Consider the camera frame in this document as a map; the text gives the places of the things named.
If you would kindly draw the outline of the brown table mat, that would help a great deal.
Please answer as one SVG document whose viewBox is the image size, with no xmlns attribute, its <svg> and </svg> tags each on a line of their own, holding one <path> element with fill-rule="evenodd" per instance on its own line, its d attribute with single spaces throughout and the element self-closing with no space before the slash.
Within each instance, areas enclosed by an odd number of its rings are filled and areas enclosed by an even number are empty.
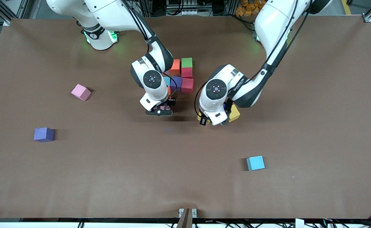
<svg viewBox="0 0 371 228">
<path fill-rule="evenodd" d="M 0 218 L 368 218 L 371 23 L 310 16 L 257 103 L 201 126 L 194 94 L 145 114 L 130 75 L 146 51 L 106 51 L 74 19 L 16 19 L 0 34 Z M 87 101 L 71 94 L 77 84 Z M 36 128 L 54 141 L 34 141 Z M 265 168 L 249 171 L 246 159 Z"/>
</svg>

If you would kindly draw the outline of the metal table clamp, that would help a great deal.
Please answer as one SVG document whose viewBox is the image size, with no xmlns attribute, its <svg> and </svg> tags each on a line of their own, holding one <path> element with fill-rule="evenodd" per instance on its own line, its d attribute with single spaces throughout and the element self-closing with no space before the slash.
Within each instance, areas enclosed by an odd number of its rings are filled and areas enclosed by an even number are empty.
<svg viewBox="0 0 371 228">
<path fill-rule="evenodd" d="M 197 209 L 179 209 L 179 221 L 176 228 L 194 228 L 194 218 L 197 218 Z"/>
</svg>

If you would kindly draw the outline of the purple foam cube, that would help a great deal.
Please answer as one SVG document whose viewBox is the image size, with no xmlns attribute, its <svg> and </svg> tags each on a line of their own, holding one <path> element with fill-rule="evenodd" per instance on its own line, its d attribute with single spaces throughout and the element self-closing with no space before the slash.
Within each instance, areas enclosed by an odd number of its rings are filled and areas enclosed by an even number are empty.
<svg viewBox="0 0 371 228">
<path fill-rule="evenodd" d="M 173 92 L 176 90 L 177 92 L 181 92 L 182 86 L 182 77 L 173 76 L 171 77 L 171 91 Z"/>
<path fill-rule="evenodd" d="M 48 127 L 36 128 L 34 133 L 34 141 L 37 142 L 52 142 L 54 141 L 55 130 Z"/>
</svg>

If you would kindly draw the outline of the pile of orange packets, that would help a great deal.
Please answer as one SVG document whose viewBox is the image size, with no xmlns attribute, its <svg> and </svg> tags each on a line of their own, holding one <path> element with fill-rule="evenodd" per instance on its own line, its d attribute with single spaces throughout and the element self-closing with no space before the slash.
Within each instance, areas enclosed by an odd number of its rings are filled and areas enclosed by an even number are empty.
<svg viewBox="0 0 371 228">
<path fill-rule="evenodd" d="M 239 0 L 235 15 L 237 17 L 247 17 L 258 14 L 266 2 L 266 0 Z"/>
</svg>

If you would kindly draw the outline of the yellow foam cube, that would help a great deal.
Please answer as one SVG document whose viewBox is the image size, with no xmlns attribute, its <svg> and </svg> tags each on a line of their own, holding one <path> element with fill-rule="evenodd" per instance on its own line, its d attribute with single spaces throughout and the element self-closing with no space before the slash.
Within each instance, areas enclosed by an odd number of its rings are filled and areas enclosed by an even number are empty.
<svg viewBox="0 0 371 228">
<path fill-rule="evenodd" d="M 230 114 L 229 114 L 229 119 L 228 119 L 228 122 L 232 122 L 232 121 L 235 121 L 237 120 L 238 118 L 240 117 L 240 112 L 239 110 L 237 109 L 236 105 L 235 104 L 232 104 L 232 107 L 231 107 L 231 110 L 230 110 Z"/>
<path fill-rule="evenodd" d="M 200 117 L 207 117 L 205 114 L 203 114 L 203 113 L 201 113 L 201 112 L 199 112 L 198 114 L 197 114 L 197 120 L 198 121 L 200 121 Z M 210 124 L 210 119 L 207 117 L 207 124 Z"/>
</svg>

